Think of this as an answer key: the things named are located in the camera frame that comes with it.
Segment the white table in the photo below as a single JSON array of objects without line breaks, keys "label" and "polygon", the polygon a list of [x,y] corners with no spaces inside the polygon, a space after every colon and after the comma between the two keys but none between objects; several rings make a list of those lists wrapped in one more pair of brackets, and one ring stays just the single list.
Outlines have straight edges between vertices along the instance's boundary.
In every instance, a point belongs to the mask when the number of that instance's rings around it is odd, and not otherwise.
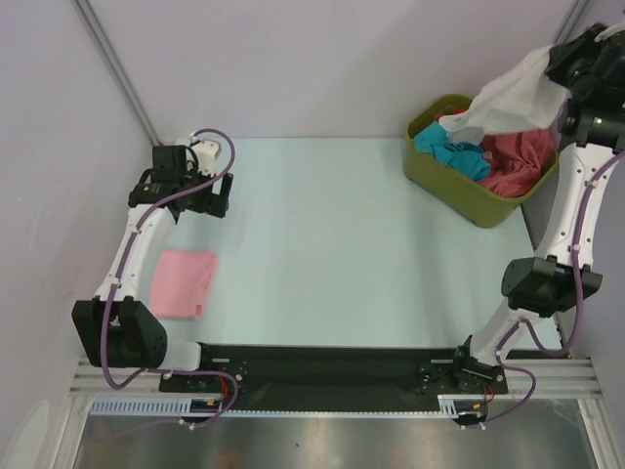
[{"label": "white table", "polygon": [[[408,181],[401,139],[240,139],[230,209],[184,213],[169,241],[219,256],[204,316],[164,321],[219,344],[455,347],[531,256],[517,210],[477,228]],[[221,165],[228,157],[224,148]],[[539,334],[560,341],[554,323]],[[532,349],[529,337],[519,348]]]}]

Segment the teal cloth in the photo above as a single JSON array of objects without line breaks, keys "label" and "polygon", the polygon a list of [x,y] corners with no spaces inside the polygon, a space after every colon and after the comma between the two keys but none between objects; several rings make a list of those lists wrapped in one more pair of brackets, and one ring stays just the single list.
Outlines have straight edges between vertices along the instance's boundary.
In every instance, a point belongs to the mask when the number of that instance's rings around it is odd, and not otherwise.
[{"label": "teal cloth", "polygon": [[414,137],[414,147],[476,182],[490,171],[490,164],[484,161],[480,147],[468,143],[450,144],[447,132],[438,122],[433,122]]}]

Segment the plastic container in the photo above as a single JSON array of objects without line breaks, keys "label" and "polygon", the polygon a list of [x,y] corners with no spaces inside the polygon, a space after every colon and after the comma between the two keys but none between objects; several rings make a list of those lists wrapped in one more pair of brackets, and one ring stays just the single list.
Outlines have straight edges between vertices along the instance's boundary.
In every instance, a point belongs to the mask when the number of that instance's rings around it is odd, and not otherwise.
[{"label": "plastic container", "polygon": [[467,217],[478,227],[492,228],[503,222],[519,205],[528,200],[558,167],[558,154],[543,168],[536,185],[521,197],[497,195],[463,176],[455,169],[438,163],[429,153],[414,148],[415,135],[434,122],[435,115],[449,108],[469,107],[471,99],[463,95],[444,95],[408,124],[405,131],[406,155],[403,172],[406,177]]}]

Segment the white wall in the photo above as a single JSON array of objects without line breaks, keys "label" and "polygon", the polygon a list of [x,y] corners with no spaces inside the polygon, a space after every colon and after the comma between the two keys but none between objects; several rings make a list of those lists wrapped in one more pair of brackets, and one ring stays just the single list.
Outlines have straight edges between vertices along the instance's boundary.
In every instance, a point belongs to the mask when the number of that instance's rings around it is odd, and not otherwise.
[{"label": "white wall", "polygon": [[[573,31],[575,37],[597,21],[606,24],[622,18],[624,2],[595,0],[583,21]],[[558,178],[552,178],[525,205],[530,226],[537,240],[544,233],[549,221],[551,207],[558,186]],[[577,357],[590,357],[595,366],[607,404],[625,448],[625,404],[622,391],[625,373],[622,359],[625,357],[625,164],[616,167],[607,186],[604,204],[597,222],[595,234],[593,270],[604,275],[601,290],[585,302],[582,332],[574,353]],[[569,328],[572,314],[562,315],[565,328]]]},{"label": "white wall", "polygon": [[93,0],[161,139],[399,136],[549,44],[571,0]]},{"label": "white wall", "polygon": [[0,460],[41,400],[54,437],[80,353],[73,302],[102,280],[149,162],[70,2],[3,2],[1,12]]}]

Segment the pink cloth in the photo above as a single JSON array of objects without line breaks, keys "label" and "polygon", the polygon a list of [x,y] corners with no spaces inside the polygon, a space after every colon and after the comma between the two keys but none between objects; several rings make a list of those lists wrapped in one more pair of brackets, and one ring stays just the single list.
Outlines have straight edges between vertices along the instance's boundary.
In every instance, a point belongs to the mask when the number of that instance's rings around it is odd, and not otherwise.
[{"label": "pink cloth", "polygon": [[149,310],[163,320],[197,320],[217,268],[209,250],[164,249],[149,293]]},{"label": "pink cloth", "polygon": [[479,144],[490,151],[490,172],[479,183],[504,197],[525,195],[540,180],[543,167],[554,154],[554,142],[547,130],[486,136]]}]

